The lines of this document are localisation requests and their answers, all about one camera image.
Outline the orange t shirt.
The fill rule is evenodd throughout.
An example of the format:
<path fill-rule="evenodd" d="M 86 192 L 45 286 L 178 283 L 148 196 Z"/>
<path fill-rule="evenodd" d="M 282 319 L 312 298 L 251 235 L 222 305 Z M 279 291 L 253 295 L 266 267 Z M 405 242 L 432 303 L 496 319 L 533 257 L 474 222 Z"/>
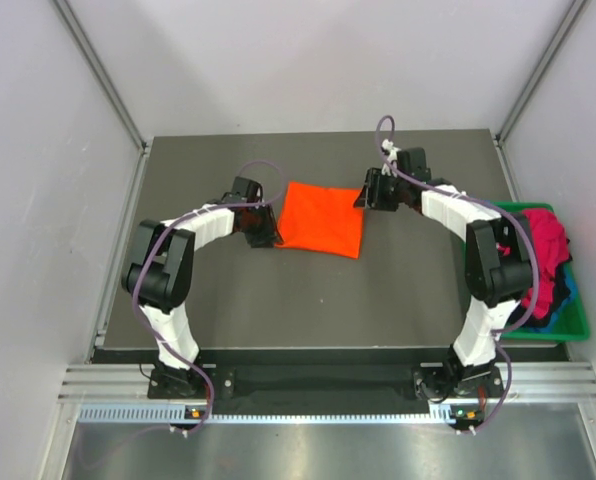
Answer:
<path fill-rule="evenodd" d="M 322 187 L 291 181 L 278 219 L 282 249 L 360 256 L 364 210 L 354 206 L 360 188 Z"/>

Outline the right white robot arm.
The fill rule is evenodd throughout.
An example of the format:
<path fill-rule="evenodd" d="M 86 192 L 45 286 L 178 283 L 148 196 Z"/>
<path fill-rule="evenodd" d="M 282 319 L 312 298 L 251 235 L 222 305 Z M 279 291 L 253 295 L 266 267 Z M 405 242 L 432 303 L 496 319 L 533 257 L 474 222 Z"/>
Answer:
<path fill-rule="evenodd" d="M 470 295 L 463 327 L 441 368 L 419 375 L 417 390 L 437 403 L 468 395 L 491 377 L 500 335 L 537 275 L 529 222 L 433 178 L 421 148 L 385 140 L 380 152 L 384 164 L 367 170 L 355 207 L 395 212 L 406 205 L 463 243 Z"/>

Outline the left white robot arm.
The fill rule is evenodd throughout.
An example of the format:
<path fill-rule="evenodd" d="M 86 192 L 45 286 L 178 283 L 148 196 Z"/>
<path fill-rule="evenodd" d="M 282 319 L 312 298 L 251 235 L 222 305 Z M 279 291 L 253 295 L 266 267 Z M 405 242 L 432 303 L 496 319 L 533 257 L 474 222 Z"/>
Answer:
<path fill-rule="evenodd" d="M 231 190 L 179 218 L 142 221 L 129 248 L 122 288 L 132 307 L 156 339 L 158 361 L 151 381 L 194 396 L 204 387 L 205 374 L 194 366 L 200 348 L 186 313 L 195 253 L 236 233 L 252 248 L 282 243 L 273 208 L 263 186 L 238 176 Z"/>

